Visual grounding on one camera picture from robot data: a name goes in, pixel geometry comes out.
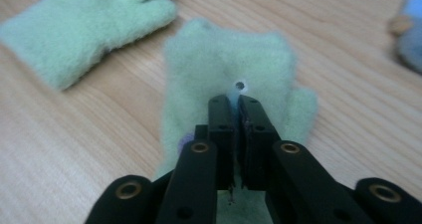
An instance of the green glove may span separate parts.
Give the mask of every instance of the green glove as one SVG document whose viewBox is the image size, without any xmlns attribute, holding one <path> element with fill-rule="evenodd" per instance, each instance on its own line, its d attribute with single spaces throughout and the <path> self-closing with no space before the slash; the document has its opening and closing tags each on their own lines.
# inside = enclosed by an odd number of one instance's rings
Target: green glove
<svg viewBox="0 0 422 224">
<path fill-rule="evenodd" d="M 282 139 L 305 144 L 317 97 L 311 90 L 294 87 L 295 56 L 279 34 L 242 33 L 197 19 L 168 40 L 164 55 L 165 157 L 157 177 L 174 168 L 178 143 L 191 138 L 196 124 L 207 124 L 208 101 L 218 95 L 227 95 L 234 107 L 239 95 L 257 99 Z M 229 205 L 228 193 L 220 193 L 217 223 L 272 223 L 263 192 L 237 188 L 234 198 Z"/>
<path fill-rule="evenodd" d="M 63 90 L 102 55 L 170 23 L 170 0 L 41 0 L 0 26 L 0 40 Z"/>
</svg>

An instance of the table surface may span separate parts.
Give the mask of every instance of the table surface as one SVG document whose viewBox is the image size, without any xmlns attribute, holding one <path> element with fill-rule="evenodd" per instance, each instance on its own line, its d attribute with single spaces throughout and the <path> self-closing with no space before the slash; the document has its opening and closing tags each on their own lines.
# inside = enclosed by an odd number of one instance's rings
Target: table surface
<svg viewBox="0 0 422 224">
<path fill-rule="evenodd" d="M 37 0 L 0 0 L 0 22 Z M 308 148 L 339 182 L 390 180 L 422 199 L 422 77 L 393 54 L 402 0 L 175 0 L 177 19 L 103 58 L 65 92 L 0 47 L 0 223 L 83 223 L 105 188 L 162 160 L 162 46 L 188 20 L 281 31 L 318 93 Z"/>
</svg>

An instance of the screw hole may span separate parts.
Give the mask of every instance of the screw hole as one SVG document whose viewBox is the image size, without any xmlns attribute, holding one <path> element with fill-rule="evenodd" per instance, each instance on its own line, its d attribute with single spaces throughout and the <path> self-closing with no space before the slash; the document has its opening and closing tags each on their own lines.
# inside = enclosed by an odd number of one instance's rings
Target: screw hole
<svg viewBox="0 0 422 224">
<path fill-rule="evenodd" d="M 343 210 L 340 210 L 340 209 L 334 209 L 333 213 L 334 213 L 334 216 L 335 216 L 338 220 L 341 220 L 341 221 L 344 221 L 344 222 L 349 222 L 349 221 L 351 221 L 351 217 L 350 217 L 350 215 L 349 215 L 347 212 L 343 211 Z"/>
<path fill-rule="evenodd" d="M 206 152 L 209 149 L 209 146 L 206 143 L 198 142 L 191 146 L 192 151 L 194 152 Z"/>
<path fill-rule="evenodd" d="M 288 153 L 298 153 L 301 151 L 301 149 L 298 146 L 291 143 L 283 143 L 280 146 L 280 148 L 282 149 L 282 151 L 288 152 Z"/>
<path fill-rule="evenodd" d="M 369 191 L 376 196 L 377 198 L 386 201 L 386 202 L 400 202 L 401 196 L 391 188 L 381 185 L 381 184 L 372 184 L 369 186 Z"/>
<path fill-rule="evenodd" d="M 193 210 L 189 207 L 180 207 L 177 209 L 177 217 L 182 220 L 188 220 L 193 216 Z"/>
<path fill-rule="evenodd" d="M 130 199 L 139 194 L 141 189 L 141 185 L 137 181 L 128 181 L 118 187 L 115 191 L 115 195 L 119 199 Z"/>
<path fill-rule="evenodd" d="M 243 89 L 245 89 L 245 84 L 243 84 L 243 82 L 238 82 L 236 83 L 235 86 L 239 91 L 242 91 Z"/>
<path fill-rule="evenodd" d="M 264 131 L 264 130 L 265 130 L 265 127 L 264 127 L 264 126 L 260 126 L 260 125 L 258 125 L 258 126 L 256 126 L 256 127 L 255 127 L 255 129 L 256 129 L 257 131 Z"/>
</svg>

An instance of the wood grain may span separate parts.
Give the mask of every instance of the wood grain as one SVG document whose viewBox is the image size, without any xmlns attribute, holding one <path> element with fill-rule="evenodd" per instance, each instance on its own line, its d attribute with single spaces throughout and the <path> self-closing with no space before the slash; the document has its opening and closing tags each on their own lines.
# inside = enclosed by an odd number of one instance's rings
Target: wood grain
<svg viewBox="0 0 422 224">
<path fill-rule="evenodd" d="M 38 0 L 0 0 L 0 22 Z M 165 29 L 108 54 L 71 89 L 45 87 L 0 47 L 0 223 L 83 223 L 116 178 L 162 159 L 162 46 L 194 17 L 280 31 L 318 93 L 308 147 L 339 182 L 378 176 L 422 199 L 422 77 L 392 54 L 402 0 L 175 0 Z"/>
</svg>

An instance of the fleece fabric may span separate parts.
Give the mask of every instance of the fleece fabric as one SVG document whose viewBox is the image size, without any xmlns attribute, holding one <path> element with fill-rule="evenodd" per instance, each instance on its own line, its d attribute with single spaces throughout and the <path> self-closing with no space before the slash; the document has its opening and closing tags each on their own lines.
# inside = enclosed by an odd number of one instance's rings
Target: fleece fabric
<svg viewBox="0 0 422 224">
<path fill-rule="evenodd" d="M 422 74 L 422 0 L 405 0 L 399 16 L 397 53 L 409 68 Z"/>
<path fill-rule="evenodd" d="M 186 141 L 196 124 L 207 124 L 208 101 L 218 95 L 232 102 L 239 95 L 257 99 L 282 139 L 305 144 L 317 113 L 317 96 L 294 86 L 296 58 L 279 33 L 239 32 L 195 19 L 167 41 L 164 56 L 165 157 L 157 177 L 174 168 L 180 140 Z M 263 193 L 241 190 L 239 176 L 235 178 L 235 203 L 230 205 L 227 192 L 220 193 L 217 223 L 272 223 Z"/>
<path fill-rule="evenodd" d="M 0 40 L 63 90 L 102 55 L 170 23 L 170 0 L 41 0 L 0 26 Z"/>
</svg>

